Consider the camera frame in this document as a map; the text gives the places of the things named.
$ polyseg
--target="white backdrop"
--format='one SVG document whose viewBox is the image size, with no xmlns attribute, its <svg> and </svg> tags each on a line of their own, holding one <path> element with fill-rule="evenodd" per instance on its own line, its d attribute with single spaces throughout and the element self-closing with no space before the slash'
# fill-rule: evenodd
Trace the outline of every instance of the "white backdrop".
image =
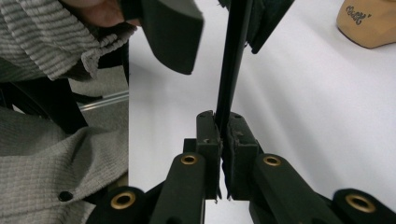
<svg viewBox="0 0 396 224">
<path fill-rule="evenodd" d="M 228 11 L 196 3 L 205 28 L 191 76 L 160 64 L 141 30 L 131 38 L 130 184 L 143 190 L 165 180 L 196 115 L 216 109 Z M 396 211 L 396 45 L 346 39 L 342 3 L 296 0 L 259 54 L 246 48 L 233 112 L 315 191 L 361 189 Z M 251 223 L 248 204 L 206 202 L 205 223 Z"/>
</svg>

